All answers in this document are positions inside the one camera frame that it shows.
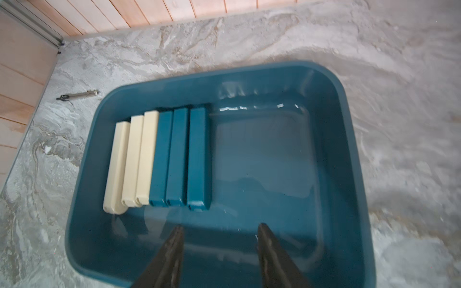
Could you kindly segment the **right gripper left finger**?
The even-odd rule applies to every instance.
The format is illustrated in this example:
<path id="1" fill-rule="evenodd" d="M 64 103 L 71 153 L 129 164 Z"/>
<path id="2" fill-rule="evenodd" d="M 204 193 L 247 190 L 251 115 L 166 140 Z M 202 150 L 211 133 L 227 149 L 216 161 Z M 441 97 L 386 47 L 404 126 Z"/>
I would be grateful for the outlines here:
<path id="1" fill-rule="evenodd" d="M 178 288 L 184 259 L 185 232 L 177 225 L 131 288 Z"/>

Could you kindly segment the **teal pliers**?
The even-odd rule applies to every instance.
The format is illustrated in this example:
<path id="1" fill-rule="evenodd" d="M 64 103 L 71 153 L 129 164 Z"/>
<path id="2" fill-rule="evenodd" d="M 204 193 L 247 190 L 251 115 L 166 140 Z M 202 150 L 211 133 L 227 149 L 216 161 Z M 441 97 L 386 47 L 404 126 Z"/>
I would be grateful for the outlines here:
<path id="1" fill-rule="evenodd" d="M 173 114 L 173 111 L 165 111 L 160 113 L 159 116 L 149 197 L 149 204 L 153 207 L 168 206 L 166 186 L 168 182 Z"/>
<path id="2" fill-rule="evenodd" d="M 169 206 L 186 205 L 188 132 L 189 110 L 174 110 L 166 191 Z"/>
<path id="3" fill-rule="evenodd" d="M 206 211 L 211 205 L 210 119 L 205 107 L 190 110 L 187 206 Z"/>

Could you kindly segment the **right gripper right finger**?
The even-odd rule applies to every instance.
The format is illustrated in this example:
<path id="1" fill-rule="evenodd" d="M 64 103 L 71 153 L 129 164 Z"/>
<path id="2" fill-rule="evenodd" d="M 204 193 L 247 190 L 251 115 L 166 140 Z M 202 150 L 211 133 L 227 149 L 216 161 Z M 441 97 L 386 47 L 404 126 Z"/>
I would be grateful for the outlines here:
<path id="1" fill-rule="evenodd" d="M 258 257 L 264 288 L 312 288 L 265 223 L 258 226 Z"/>

